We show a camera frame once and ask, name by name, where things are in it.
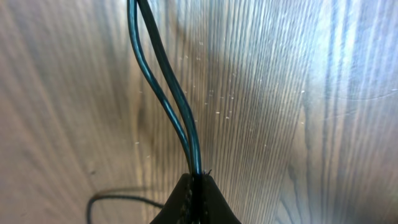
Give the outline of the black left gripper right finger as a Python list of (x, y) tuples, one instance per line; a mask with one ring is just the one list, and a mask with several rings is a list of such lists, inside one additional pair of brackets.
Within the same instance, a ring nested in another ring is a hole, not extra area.
[(202, 175), (201, 208), (200, 223), (241, 224), (209, 174)]

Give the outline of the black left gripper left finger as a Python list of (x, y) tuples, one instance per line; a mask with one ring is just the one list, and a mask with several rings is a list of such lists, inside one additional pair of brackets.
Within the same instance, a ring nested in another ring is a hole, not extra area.
[(195, 215), (192, 207), (192, 176), (183, 174), (164, 207), (150, 224), (191, 224)]

